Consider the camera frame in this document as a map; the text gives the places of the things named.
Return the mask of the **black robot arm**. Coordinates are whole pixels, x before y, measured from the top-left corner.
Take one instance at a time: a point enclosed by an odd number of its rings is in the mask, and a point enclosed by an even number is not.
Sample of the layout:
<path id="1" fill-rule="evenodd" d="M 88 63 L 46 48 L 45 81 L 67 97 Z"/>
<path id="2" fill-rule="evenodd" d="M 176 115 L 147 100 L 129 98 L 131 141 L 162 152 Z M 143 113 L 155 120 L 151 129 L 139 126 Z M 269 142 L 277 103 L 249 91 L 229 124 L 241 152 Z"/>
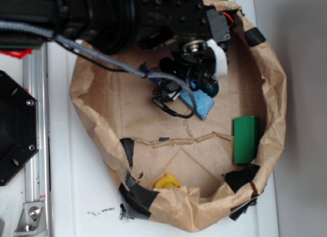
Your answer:
<path id="1" fill-rule="evenodd" d="M 54 36 L 85 40 L 107 55 L 133 44 L 172 53 L 201 82 L 214 83 L 214 40 L 226 49 L 236 11 L 204 0 L 1 0 L 1 20 L 50 30 L 51 36 L 1 30 L 3 52 L 37 49 Z"/>

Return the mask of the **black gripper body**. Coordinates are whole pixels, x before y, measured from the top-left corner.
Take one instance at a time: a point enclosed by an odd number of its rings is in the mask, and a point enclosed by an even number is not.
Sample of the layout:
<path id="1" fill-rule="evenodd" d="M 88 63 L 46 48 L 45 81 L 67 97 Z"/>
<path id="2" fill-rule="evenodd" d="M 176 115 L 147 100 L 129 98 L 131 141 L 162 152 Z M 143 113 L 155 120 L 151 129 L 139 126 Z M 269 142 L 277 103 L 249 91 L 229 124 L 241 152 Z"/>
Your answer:
<path id="1" fill-rule="evenodd" d="M 203 0 L 143 0 L 143 49 L 169 51 L 163 72 L 191 88 L 215 86 L 227 75 L 228 15 Z"/>

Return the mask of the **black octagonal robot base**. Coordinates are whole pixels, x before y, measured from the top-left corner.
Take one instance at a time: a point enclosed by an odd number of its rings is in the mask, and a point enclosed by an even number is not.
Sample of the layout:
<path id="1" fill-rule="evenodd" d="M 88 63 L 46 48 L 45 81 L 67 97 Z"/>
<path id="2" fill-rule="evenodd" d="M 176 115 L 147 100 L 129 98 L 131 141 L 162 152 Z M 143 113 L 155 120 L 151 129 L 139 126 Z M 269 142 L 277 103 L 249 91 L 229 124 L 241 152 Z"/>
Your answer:
<path id="1" fill-rule="evenodd" d="M 1 186 L 38 151 L 37 100 L 1 71 Z"/>

